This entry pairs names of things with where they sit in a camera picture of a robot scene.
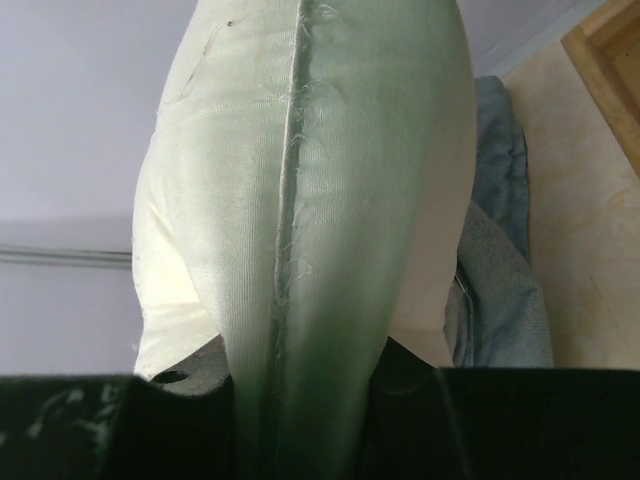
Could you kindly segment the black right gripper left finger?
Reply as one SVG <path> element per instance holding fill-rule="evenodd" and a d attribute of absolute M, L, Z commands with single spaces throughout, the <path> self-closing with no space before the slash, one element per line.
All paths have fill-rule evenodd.
<path fill-rule="evenodd" d="M 1 380 L 1 478 L 234 479 L 233 384 L 222 338 L 144 380 Z"/>

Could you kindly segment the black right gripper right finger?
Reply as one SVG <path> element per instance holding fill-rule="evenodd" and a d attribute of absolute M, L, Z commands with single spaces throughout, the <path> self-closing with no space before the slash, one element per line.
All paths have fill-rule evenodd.
<path fill-rule="evenodd" d="M 361 479 L 635 479 L 639 375 L 437 369 L 389 341 L 373 374 Z"/>

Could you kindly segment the grey-blue pillowcase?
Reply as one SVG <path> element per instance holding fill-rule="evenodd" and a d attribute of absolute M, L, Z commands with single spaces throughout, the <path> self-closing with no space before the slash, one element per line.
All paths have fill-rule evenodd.
<path fill-rule="evenodd" d="M 527 144 L 495 76 L 475 81 L 476 171 L 445 309 L 456 367 L 550 368 L 549 321 L 529 249 Z"/>

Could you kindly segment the white pillow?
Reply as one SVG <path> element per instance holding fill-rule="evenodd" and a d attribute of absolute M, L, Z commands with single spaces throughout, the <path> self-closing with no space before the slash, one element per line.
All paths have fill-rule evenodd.
<path fill-rule="evenodd" d="M 475 161 L 455 2 L 199 2 L 136 188 L 136 372 L 221 338 L 240 477 L 343 477 L 388 336 L 445 349 Z"/>

